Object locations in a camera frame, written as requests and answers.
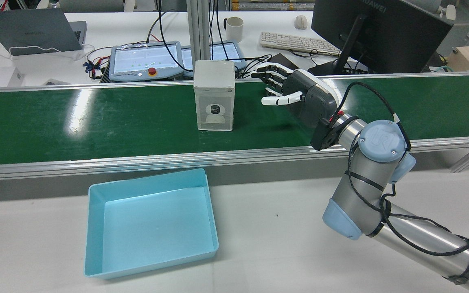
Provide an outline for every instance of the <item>gray laptop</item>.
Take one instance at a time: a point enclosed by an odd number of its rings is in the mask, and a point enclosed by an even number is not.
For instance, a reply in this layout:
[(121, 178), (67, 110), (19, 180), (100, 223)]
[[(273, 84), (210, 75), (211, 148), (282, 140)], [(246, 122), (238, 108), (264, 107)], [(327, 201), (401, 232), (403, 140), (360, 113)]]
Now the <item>gray laptop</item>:
[(86, 22), (68, 22), (62, 10), (23, 9), (0, 11), (0, 43), (13, 56), (80, 50), (86, 35)]

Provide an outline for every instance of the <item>robot finger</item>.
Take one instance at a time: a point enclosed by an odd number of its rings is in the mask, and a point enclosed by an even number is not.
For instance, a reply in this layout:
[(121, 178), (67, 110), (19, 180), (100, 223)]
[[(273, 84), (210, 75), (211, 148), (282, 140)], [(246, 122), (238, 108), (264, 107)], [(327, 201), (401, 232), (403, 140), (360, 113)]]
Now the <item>robot finger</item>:
[(301, 101), (302, 92), (297, 91), (292, 94), (284, 95), (284, 96), (267, 96), (262, 98), (262, 105), (266, 106), (282, 106), (282, 105), (290, 105), (292, 103), (300, 102)]
[(268, 87), (265, 88), (266, 95), (267, 96), (281, 96), (281, 93), (273, 91), (272, 89), (269, 89)]
[(266, 85), (270, 85), (271, 87), (275, 88), (279, 93), (283, 93), (283, 85), (279, 82), (276, 82), (272, 79), (262, 79), (262, 81), (266, 84)]
[(266, 62), (261, 65), (258, 65), (255, 68), (255, 72), (277, 72), (281, 74), (282, 76), (289, 76), (289, 74), (292, 74), (291, 69), (288, 69), (287, 67), (279, 64), (279, 63), (272, 63), (272, 62)]

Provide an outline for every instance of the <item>keyboard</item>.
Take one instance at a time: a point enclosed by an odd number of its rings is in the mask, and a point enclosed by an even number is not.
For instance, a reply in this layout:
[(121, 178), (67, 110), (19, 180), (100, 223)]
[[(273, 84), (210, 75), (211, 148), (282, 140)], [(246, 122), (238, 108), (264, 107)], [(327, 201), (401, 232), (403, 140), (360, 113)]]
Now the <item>keyboard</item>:
[(296, 35), (284, 35), (281, 33), (262, 32), (260, 45), (267, 48), (293, 50), (297, 52), (328, 52), (339, 54), (339, 49), (324, 39), (312, 39), (311, 37), (298, 37)]

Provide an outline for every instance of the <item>white table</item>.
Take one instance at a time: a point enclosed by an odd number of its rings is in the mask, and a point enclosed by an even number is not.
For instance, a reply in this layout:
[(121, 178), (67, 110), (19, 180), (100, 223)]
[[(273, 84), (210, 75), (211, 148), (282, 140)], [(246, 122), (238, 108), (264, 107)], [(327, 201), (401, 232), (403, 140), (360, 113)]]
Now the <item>white table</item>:
[[(83, 275), (88, 211), (83, 192), (0, 202), (0, 293), (466, 293), (374, 239), (350, 241), (324, 225), (322, 213), (345, 162), (287, 166), (298, 174), (316, 171), (319, 178), (211, 187), (220, 243), (216, 257), (108, 281)], [(276, 168), (285, 166), (272, 166), (216, 171), (241, 177), (266, 172), (281, 179), (286, 172)], [(218, 175), (210, 177), (213, 182)], [(410, 172), (392, 201), (469, 237), (469, 170)]]
[[(301, 58), (292, 55), (285, 50), (262, 48), (259, 45), (259, 35), (262, 31), (287, 33), (289, 35), (303, 35), (305, 37), (319, 37), (313, 30), (298, 30), (294, 28), (294, 19), (298, 15), (306, 15), (310, 20), (310, 11), (284, 11), (284, 12), (220, 12), (219, 22), (223, 37), (225, 30), (222, 28), (223, 19), (230, 16), (238, 16), (244, 20), (244, 35), (240, 47), (245, 57), (259, 57), (264, 54), (282, 53), (292, 60), (298, 67), (308, 69), (314, 64), (310, 58)], [(88, 23), (86, 43), (102, 48), (145, 40), (149, 27), (158, 17), (158, 13), (67, 13), (66, 18), (70, 22), (85, 20)], [(164, 37), (166, 41), (180, 41), (181, 45), (189, 45), (189, 32), (187, 13), (169, 12), (162, 18), (164, 25)], [(158, 25), (153, 30), (153, 35), (160, 39)], [(216, 29), (216, 20), (213, 29), (214, 41), (220, 41)], [(84, 72), (82, 64), (85, 58), (74, 61), (72, 58), (80, 52), (62, 52), (35, 54), (28, 56), (16, 56), (13, 60), (0, 57), (0, 67), (15, 66), (25, 74), (23, 86), (43, 85), (48, 79), (65, 81), (74, 85), (97, 83), (91, 80)], [(0, 44), (0, 54), (9, 56), (8, 52)], [(95, 52), (91, 57), (106, 56), (110, 49)], [(328, 57), (316, 57), (318, 63), (331, 60)]]

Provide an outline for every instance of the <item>light blue plastic tray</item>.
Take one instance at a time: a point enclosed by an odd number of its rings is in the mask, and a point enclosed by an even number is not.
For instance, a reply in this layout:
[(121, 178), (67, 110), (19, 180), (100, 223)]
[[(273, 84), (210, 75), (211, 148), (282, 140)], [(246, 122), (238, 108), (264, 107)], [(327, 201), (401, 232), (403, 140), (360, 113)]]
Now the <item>light blue plastic tray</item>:
[(95, 184), (89, 198), (87, 277), (117, 278), (216, 254), (203, 169)]

